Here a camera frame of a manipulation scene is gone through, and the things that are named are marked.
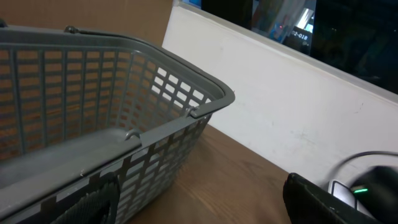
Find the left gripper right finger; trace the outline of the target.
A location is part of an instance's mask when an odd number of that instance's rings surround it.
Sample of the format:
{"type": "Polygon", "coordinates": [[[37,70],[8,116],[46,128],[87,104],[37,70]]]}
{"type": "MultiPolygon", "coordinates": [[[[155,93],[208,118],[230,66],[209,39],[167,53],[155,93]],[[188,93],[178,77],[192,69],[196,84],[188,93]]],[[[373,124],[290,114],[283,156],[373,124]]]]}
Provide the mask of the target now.
{"type": "Polygon", "coordinates": [[[285,181],[283,200],[292,224],[381,224],[296,173],[285,181]]]}

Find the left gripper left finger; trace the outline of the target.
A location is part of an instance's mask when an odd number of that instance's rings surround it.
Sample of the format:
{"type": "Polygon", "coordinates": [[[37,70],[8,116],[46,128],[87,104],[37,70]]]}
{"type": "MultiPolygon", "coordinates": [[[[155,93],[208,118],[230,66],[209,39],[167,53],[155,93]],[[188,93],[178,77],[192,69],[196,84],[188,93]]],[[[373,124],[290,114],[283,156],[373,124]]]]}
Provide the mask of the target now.
{"type": "Polygon", "coordinates": [[[110,172],[21,223],[114,224],[120,193],[118,177],[110,172]]]}

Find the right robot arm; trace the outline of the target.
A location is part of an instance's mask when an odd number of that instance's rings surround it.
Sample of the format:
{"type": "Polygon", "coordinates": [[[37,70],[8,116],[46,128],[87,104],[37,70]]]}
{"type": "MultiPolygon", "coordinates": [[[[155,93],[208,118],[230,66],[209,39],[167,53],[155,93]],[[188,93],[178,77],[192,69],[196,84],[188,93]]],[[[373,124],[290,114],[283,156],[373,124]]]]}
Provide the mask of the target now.
{"type": "Polygon", "coordinates": [[[350,186],[358,202],[382,223],[397,223],[397,169],[376,166],[350,186]]]}

